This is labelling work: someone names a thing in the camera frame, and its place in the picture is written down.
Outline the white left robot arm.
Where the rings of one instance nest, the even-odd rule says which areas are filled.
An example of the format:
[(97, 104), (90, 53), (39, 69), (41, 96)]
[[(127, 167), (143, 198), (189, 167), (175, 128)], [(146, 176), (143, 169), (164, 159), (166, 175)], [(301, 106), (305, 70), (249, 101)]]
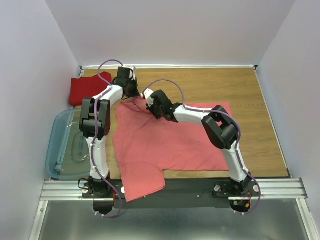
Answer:
[(84, 187), (91, 195), (107, 197), (112, 191), (106, 140), (111, 129), (111, 107), (119, 100), (139, 96), (136, 68), (120, 66), (116, 77), (101, 93), (82, 101), (79, 129), (90, 155), (90, 173)]

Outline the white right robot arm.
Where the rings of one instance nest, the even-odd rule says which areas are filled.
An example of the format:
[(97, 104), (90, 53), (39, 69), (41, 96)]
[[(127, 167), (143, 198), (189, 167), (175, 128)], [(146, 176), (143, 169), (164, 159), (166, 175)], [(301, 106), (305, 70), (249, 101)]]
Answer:
[(242, 137), (238, 122), (221, 106), (214, 108), (191, 107), (183, 103), (172, 103), (162, 90), (149, 88), (142, 94), (146, 100), (146, 109), (156, 119), (165, 118), (175, 123), (192, 123), (203, 126), (211, 144), (220, 149), (229, 169), (230, 191), (241, 196), (254, 182), (257, 194), (261, 197), (261, 188), (251, 175), (242, 157), (239, 142)]

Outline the pink t shirt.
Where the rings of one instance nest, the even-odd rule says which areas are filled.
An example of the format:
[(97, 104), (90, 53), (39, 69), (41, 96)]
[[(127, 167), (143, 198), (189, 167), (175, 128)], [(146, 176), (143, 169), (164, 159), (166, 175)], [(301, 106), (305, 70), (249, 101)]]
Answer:
[(201, 124), (156, 119), (140, 97), (120, 102), (115, 114), (112, 139), (127, 202), (164, 189), (164, 170), (229, 169)]

